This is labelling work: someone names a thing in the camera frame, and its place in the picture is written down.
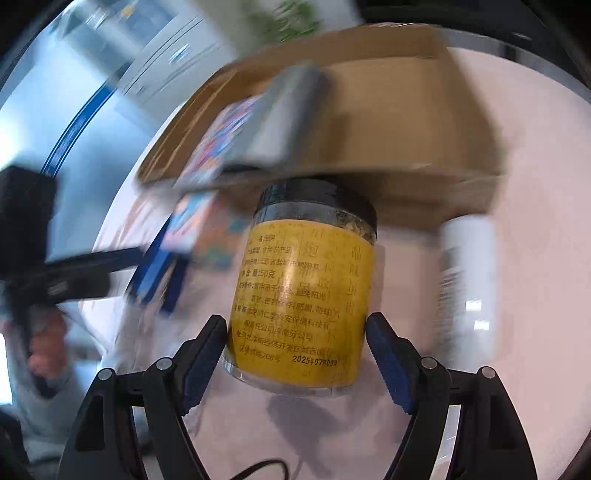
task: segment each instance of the black lid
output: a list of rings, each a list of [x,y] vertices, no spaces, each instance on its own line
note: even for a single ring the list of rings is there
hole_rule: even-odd
[[[377,233],[378,218],[374,206],[363,196],[346,187],[319,179],[289,179],[269,185],[256,206],[281,202],[311,202],[345,210],[361,218]]]

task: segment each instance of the black cable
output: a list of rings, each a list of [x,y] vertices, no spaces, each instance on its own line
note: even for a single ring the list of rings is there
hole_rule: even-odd
[[[261,468],[265,468],[269,465],[281,465],[281,469],[283,470],[283,480],[290,480],[290,468],[287,466],[287,463],[279,458],[272,458],[270,460],[263,460],[262,462],[255,463],[236,476],[233,476],[230,480],[244,480],[245,478],[250,477],[253,473],[258,472]]]

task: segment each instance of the white bottle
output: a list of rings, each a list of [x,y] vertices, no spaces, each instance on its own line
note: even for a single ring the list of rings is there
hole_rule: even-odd
[[[434,355],[446,367],[476,372],[495,358],[496,235],[486,215],[440,229],[441,280]]]

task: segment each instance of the table surface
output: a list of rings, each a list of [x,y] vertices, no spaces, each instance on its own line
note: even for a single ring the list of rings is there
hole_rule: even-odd
[[[506,152],[507,175],[491,212],[498,236],[500,330],[492,366],[519,414],[539,478],[554,480],[591,427],[591,319],[584,303],[591,291],[591,105],[519,64],[451,50]],[[96,249],[148,244],[171,213],[174,199],[140,193],[134,184],[142,158],[113,201]],[[425,352],[436,312],[436,240],[381,229],[377,248],[371,308]],[[183,335],[195,335],[210,314],[229,317],[237,269],[235,264],[224,274],[192,273],[178,309],[187,322]],[[111,342],[122,299],[86,301],[82,309]],[[273,395],[218,365],[204,402],[186,418],[212,478],[230,478],[254,462],[280,457],[306,480],[383,478],[407,422],[367,347],[348,396]],[[270,469],[260,478],[277,475]]]

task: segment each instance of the metal screw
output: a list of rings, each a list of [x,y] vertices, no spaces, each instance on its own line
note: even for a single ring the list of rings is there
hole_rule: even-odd
[[[113,375],[113,372],[111,371],[110,368],[104,368],[103,370],[101,370],[99,372],[99,379],[100,380],[108,380],[111,378],[111,375]]]
[[[158,370],[168,370],[171,366],[173,366],[173,361],[167,356],[156,362],[156,368]]]
[[[421,360],[421,365],[429,370],[433,370],[437,366],[437,360],[433,357],[426,356]]]
[[[491,367],[483,367],[481,371],[482,371],[482,375],[484,375],[486,378],[495,378],[496,377],[496,372]]]

